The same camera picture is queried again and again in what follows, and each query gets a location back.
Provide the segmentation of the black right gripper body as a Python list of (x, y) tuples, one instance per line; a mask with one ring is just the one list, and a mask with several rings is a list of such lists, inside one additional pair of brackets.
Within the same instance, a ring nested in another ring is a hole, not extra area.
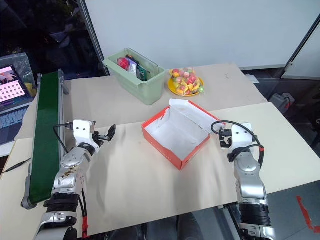
[(223, 129), (222, 127), (219, 129), (219, 142), (221, 145), (231, 145), (232, 144), (232, 130), (231, 129)]

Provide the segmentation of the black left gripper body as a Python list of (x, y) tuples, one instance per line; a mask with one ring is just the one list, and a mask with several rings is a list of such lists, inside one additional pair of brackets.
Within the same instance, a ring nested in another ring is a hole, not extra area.
[(106, 141), (105, 135), (106, 134), (100, 134), (98, 131), (94, 131), (92, 135), (92, 139), (98, 146), (102, 146)]

